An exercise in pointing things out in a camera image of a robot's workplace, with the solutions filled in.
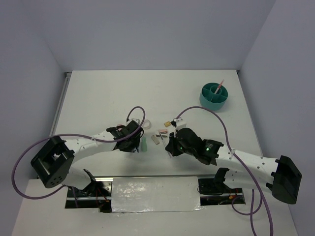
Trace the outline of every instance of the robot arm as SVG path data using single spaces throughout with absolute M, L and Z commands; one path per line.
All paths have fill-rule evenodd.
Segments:
M 281 202 L 296 203 L 302 175 L 289 157 L 266 158 L 230 150 L 221 142 L 199 138 L 191 129 L 186 128 L 186 123 L 181 118 L 174 120 L 172 124 L 176 130 L 170 134 L 169 144 L 165 149 L 172 156 L 186 153 L 205 165 L 218 166 L 214 178 L 218 189 L 256 189 L 252 178 L 234 156 L 237 154 L 256 176 L 263 191 L 271 192 Z
M 93 135 L 92 139 L 79 138 L 62 140 L 55 136 L 48 140 L 38 154 L 32 159 L 31 165 L 46 188 L 58 184 L 74 186 L 84 192 L 94 192 L 101 183 L 95 181 L 88 170 L 79 170 L 71 165 L 76 161 L 104 151 L 119 149 L 125 152 L 134 152 L 139 147 L 140 128 L 131 137 L 120 141 L 104 143 L 97 140 L 117 140 L 134 132 L 139 124 L 131 120 L 126 126 L 111 127 L 106 131 Z

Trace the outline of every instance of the green cup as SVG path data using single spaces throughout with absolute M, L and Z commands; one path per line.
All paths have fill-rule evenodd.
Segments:
M 218 83 L 208 83 L 202 87 L 199 97 L 202 107 L 211 111 L 217 111 L 225 104 L 228 97 L 228 92 L 224 86 L 221 86 L 218 92 L 215 94 L 218 86 Z

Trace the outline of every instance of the clear plastic film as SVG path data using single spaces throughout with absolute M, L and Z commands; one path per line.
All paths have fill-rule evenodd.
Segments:
M 115 178 L 113 212 L 200 210 L 197 177 Z

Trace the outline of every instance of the wall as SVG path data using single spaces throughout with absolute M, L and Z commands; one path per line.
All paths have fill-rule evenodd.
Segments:
M 277 0 L 241 68 L 263 152 L 293 158 L 303 177 L 290 207 L 299 236 L 315 224 L 315 1 Z
M 240 68 L 275 0 L 23 0 L 66 71 Z
M 12 167 L 27 146 L 49 135 L 64 75 L 19 0 L 1 0 L 0 35 L 0 234 L 7 236 L 22 201 L 11 186 Z M 22 191 L 30 160 L 18 168 Z

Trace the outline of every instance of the teal container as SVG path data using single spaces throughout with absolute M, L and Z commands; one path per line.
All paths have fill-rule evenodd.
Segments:
M 202 87 L 199 101 L 202 107 L 208 108 L 211 111 L 219 110 L 226 102 L 228 92 L 224 86 L 221 86 L 217 94 L 218 83 L 208 83 Z

